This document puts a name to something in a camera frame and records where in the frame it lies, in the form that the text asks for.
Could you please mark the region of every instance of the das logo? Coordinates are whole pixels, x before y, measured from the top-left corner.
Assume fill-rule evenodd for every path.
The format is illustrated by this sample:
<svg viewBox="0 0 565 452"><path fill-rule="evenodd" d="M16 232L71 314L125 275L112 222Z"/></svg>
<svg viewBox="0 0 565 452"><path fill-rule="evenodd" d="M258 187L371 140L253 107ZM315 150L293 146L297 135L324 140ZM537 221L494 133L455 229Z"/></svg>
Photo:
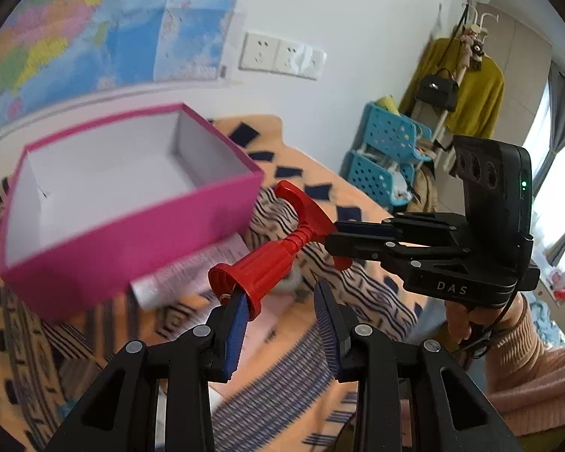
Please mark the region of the das logo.
<svg viewBox="0 0 565 452"><path fill-rule="evenodd" d="M467 293L467 288L465 286L456 286L456 284L452 284L451 286L446 287L446 282L442 281L437 283L437 289L460 294L461 296L464 296Z"/></svg>

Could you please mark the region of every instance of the yellow sweater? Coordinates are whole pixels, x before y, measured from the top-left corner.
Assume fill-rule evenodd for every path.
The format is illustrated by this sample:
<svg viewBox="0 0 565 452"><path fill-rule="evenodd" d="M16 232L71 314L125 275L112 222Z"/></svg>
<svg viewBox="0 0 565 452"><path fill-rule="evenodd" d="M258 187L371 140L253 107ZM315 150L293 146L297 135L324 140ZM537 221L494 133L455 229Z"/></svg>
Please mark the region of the yellow sweater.
<svg viewBox="0 0 565 452"><path fill-rule="evenodd" d="M410 113L414 107L414 95L420 81L426 75L437 72L437 63L446 49L449 39L438 39L429 45L408 90L402 99L399 109L404 114ZM454 72L458 63L460 41L454 40L440 68ZM447 115L444 125L454 134L475 137L492 137L496 118L504 96L504 77L496 63L484 56L481 71L467 71L458 90L456 111Z"/></svg>

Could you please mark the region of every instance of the bed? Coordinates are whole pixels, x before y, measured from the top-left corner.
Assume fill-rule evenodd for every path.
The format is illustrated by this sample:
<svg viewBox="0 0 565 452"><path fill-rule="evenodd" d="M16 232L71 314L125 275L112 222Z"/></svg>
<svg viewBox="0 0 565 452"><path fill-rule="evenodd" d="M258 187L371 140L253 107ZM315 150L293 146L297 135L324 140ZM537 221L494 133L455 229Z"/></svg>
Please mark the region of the bed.
<svg viewBox="0 0 565 452"><path fill-rule="evenodd" d="M273 194L280 179L302 188L332 220L389 217L341 177L287 147L278 117L237 117L214 125L265 172L244 236L250 249L285 236L296 225L293 210ZM8 190L8 179L1 180L0 212ZM356 385L332 379L315 327L312 289L318 278L327 278L336 297L362 321L396 340L408 338L427 303L426 297L404 291L398 277L374 262L356 262L339 275L317 243L300 253L298 263L302 283L293 303L250 361L218 390L223 403L212 415L217 450L324 450L354 413ZM152 345L174 338L211 303L210 295L203 294L143 311L126 292L68 321L47 324L0 280L0 434L8 450L41 450L124 343L140 338ZM256 428L256 416L270 426Z"/></svg>

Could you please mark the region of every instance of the red funnel-shaped part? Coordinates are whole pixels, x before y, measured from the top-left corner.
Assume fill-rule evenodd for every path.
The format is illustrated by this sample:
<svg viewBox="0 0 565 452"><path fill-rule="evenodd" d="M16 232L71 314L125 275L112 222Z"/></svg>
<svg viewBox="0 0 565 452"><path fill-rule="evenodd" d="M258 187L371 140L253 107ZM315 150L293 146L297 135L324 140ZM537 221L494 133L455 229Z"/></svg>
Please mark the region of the red funnel-shaped part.
<svg viewBox="0 0 565 452"><path fill-rule="evenodd" d="M261 312L262 297L287 276L295 255L306 243L318 241L324 244L325 238L336 230L318 204L292 183L280 181L276 196L285 199L297 212L297 229L285 239L267 242L234 265L218 263L209 271L209 285L219 299L224 294L231 295L235 286L247 293L250 321ZM351 258L333 259L338 270L345 270L352 264Z"/></svg>

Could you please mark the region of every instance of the silver rivet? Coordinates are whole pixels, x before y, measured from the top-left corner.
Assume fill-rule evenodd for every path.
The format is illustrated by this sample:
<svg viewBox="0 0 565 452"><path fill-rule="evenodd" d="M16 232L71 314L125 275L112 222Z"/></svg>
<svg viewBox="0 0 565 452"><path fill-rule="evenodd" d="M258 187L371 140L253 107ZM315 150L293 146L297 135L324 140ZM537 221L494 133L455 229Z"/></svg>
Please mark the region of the silver rivet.
<svg viewBox="0 0 565 452"><path fill-rule="evenodd" d="M429 352L439 352L441 350L441 345L436 340L425 340L423 346Z"/></svg>
<svg viewBox="0 0 565 452"><path fill-rule="evenodd" d="M193 334L195 336L207 336L211 333L211 328L207 325L199 325L193 328Z"/></svg>
<svg viewBox="0 0 565 452"><path fill-rule="evenodd" d="M370 336L372 334L372 328L368 325L358 325L354 328L354 331L360 336Z"/></svg>
<svg viewBox="0 0 565 452"><path fill-rule="evenodd" d="M142 342L130 342L126 345L126 352L128 353L138 353L142 350Z"/></svg>

